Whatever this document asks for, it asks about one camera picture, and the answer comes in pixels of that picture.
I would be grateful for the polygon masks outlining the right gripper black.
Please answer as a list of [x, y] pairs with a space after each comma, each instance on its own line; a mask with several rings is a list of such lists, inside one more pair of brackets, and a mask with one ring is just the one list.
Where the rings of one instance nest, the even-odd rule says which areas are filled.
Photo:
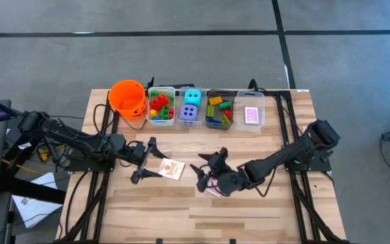
[[234, 171], [225, 160], [228, 157], [228, 150], [222, 147], [219, 152], [213, 154], [198, 154], [198, 156], [207, 161], [210, 172], [206, 174], [201, 165], [197, 167], [190, 164], [192, 170], [196, 173], [196, 187], [199, 192], [208, 189], [215, 190], [224, 197], [229, 197], [233, 192], [250, 189], [253, 184], [238, 171]]

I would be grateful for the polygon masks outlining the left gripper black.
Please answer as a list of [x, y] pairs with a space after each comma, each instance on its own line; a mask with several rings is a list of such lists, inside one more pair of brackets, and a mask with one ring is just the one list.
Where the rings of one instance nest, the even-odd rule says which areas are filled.
[[[137, 166], [137, 169], [132, 173], [130, 180], [132, 184], [138, 184], [144, 178], [161, 178], [162, 176], [156, 172], [145, 169], [146, 159], [148, 158], [147, 148], [143, 142], [130, 141], [127, 145], [129, 149], [127, 162]], [[156, 138], [151, 137], [148, 142], [148, 152], [159, 159], [167, 159], [167, 156], [159, 151], [156, 144]]]

